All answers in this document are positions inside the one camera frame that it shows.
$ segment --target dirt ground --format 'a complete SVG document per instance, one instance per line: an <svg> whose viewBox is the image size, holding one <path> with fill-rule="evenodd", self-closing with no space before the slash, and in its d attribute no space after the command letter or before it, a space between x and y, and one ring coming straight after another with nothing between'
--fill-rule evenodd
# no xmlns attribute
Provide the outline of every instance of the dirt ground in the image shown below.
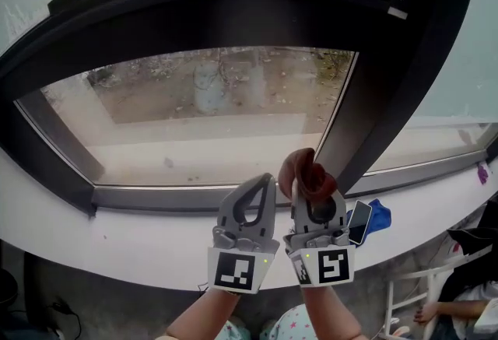
<svg viewBox="0 0 498 340"><path fill-rule="evenodd" d="M352 54L315 48L216 48L109 65L87 79L117 124L237 114L307 115L323 132Z"/></svg>

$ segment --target hand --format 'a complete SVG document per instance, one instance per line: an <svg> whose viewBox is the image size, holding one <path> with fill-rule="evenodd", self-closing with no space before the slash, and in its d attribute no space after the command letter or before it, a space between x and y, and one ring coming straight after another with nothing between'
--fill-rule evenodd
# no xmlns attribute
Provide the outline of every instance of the hand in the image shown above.
<svg viewBox="0 0 498 340"><path fill-rule="evenodd" d="M414 322L426 324L437 315L439 303L427 303L415 312Z"/></svg>

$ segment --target purple object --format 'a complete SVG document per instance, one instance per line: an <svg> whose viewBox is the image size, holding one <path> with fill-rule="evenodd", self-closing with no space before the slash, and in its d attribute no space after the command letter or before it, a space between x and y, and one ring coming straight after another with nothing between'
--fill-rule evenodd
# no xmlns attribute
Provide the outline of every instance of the purple object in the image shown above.
<svg viewBox="0 0 498 340"><path fill-rule="evenodd" d="M477 176L481 181L481 185L484 185L488 181L489 174L481 163L477 165Z"/></svg>

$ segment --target smartphone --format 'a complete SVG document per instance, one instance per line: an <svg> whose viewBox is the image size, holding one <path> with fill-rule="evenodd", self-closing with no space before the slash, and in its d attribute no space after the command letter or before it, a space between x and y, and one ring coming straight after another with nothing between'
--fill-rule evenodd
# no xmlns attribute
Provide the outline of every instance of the smartphone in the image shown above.
<svg viewBox="0 0 498 340"><path fill-rule="evenodd" d="M363 243L366 228L368 228L368 222L370 221L371 215L372 206L366 205L365 203L357 200L348 222L349 240L352 243L357 245Z"/></svg>

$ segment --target sleeve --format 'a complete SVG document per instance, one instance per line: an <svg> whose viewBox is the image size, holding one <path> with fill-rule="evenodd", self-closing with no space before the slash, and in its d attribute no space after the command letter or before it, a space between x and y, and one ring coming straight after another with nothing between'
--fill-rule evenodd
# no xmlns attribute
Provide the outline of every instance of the sleeve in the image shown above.
<svg viewBox="0 0 498 340"><path fill-rule="evenodd" d="M492 335L498 331L498 298L491 299L475 322L474 333L477 335Z"/></svg>

